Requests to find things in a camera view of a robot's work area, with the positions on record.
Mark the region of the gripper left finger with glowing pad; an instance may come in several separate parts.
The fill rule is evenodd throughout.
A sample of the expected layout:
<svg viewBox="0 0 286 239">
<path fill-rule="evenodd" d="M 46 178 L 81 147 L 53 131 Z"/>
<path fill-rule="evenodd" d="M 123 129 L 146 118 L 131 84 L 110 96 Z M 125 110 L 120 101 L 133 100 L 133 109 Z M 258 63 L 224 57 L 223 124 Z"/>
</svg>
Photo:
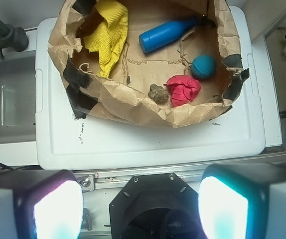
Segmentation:
<svg viewBox="0 0 286 239">
<path fill-rule="evenodd" d="M 0 170 L 0 239 L 77 239 L 83 206 L 71 171 Z"/>
</svg>

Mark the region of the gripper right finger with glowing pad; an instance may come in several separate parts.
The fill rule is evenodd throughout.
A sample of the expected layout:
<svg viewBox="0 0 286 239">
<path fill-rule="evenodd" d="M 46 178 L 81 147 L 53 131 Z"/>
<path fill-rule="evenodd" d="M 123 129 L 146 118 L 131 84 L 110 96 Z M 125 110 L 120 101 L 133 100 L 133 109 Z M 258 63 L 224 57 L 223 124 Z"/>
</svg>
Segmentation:
<svg viewBox="0 0 286 239">
<path fill-rule="evenodd" d="M 198 193 L 209 239 L 286 239 L 286 163 L 212 164 Z"/>
</svg>

